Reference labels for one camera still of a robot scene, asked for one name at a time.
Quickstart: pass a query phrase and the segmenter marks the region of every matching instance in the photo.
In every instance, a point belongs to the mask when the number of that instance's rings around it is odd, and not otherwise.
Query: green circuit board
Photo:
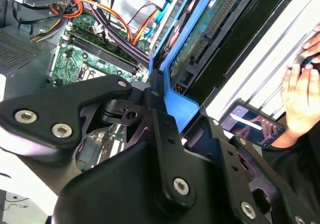
[[[190,33],[188,39],[183,44],[180,52],[169,67],[171,79],[175,78],[181,70],[182,65],[188,60],[190,54],[197,52],[194,50],[197,43],[202,39],[211,21],[215,18],[219,9],[226,0],[211,0],[208,7],[204,10],[201,18],[195,25],[193,31]]]
[[[98,46],[100,46],[101,48],[111,48],[113,50],[117,49],[117,45],[116,43],[114,43],[113,41],[108,42],[107,44],[104,43],[104,39],[101,37],[98,37],[96,35],[93,35],[93,28],[92,28],[92,24],[94,24],[95,22],[97,22],[96,18],[93,17],[90,14],[83,14],[79,17],[73,18],[72,19],[72,24],[73,27],[75,29],[71,30],[71,32],[75,35],[80,35],[80,37],[82,37],[83,39],[87,40],[88,42],[92,42]],[[120,34],[123,38],[127,38],[127,33],[124,32],[122,29],[115,29],[117,31],[118,34]],[[148,50],[149,49],[149,42],[145,42],[144,40],[140,40],[137,43],[137,47],[142,50]],[[125,58],[128,59],[128,61],[131,60],[131,62],[137,63],[137,61],[135,59],[133,59],[132,57],[130,57],[130,55],[126,54],[125,52],[123,52],[122,50],[120,50],[121,55],[124,56]]]
[[[63,41],[59,47],[50,79],[51,87],[71,84],[107,74],[117,74],[130,83],[145,81],[147,78],[145,73],[138,72],[136,75],[132,75],[132,73],[101,60],[95,55],[84,52],[68,42]]]
[[[122,51],[112,40],[94,33],[95,22],[96,19],[89,14],[83,14],[68,22],[65,38],[61,39],[55,64],[51,68],[50,87],[71,84],[106,74],[120,75],[130,83],[146,81],[147,70],[134,71],[139,65],[138,62]],[[126,37],[126,33],[122,30],[118,32],[121,36]],[[123,67],[121,63],[127,66],[127,69],[121,68]]]

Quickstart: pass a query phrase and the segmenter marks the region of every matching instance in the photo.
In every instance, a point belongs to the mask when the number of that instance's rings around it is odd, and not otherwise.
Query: white metal panel
[[[206,111],[220,119],[238,99],[273,118],[283,113],[279,90],[285,71],[320,22],[320,0],[292,0]]]

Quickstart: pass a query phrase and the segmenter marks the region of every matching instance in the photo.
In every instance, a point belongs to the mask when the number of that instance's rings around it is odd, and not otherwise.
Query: black sleeve
[[[298,198],[320,217],[320,166],[311,148],[309,135],[302,136],[288,149],[263,150],[262,156]]]

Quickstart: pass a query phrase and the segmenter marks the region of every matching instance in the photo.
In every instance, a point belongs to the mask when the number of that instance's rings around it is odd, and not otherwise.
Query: person
[[[320,53],[320,34],[304,44],[302,55]],[[320,64],[320,56],[312,60]],[[295,63],[282,87],[287,131],[262,156],[320,218],[320,74],[312,64]]]

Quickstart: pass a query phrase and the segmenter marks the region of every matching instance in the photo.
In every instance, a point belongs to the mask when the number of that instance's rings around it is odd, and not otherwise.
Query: hex bolt
[[[297,224],[306,224],[301,217],[295,216],[295,221]]]
[[[118,84],[120,86],[122,86],[122,87],[126,87],[127,86],[127,84],[125,82],[123,82],[123,81],[118,81]]]
[[[37,120],[38,116],[31,110],[20,110],[15,113],[14,118],[20,123],[33,123]]]
[[[239,138],[239,141],[240,141],[243,145],[246,145],[246,144],[247,144],[247,142],[246,142],[245,139],[243,139],[243,138]]]
[[[182,196],[189,194],[189,186],[187,182],[181,178],[176,178],[173,181],[173,187]]]
[[[57,123],[51,129],[57,138],[68,138],[72,135],[72,128],[65,123]]]
[[[216,119],[212,119],[213,124],[215,124],[216,126],[219,126],[219,122]]]
[[[244,214],[250,218],[251,220],[254,220],[256,218],[256,212],[253,209],[253,207],[247,203],[247,202],[242,202],[241,203],[241,209],[244,212]]]

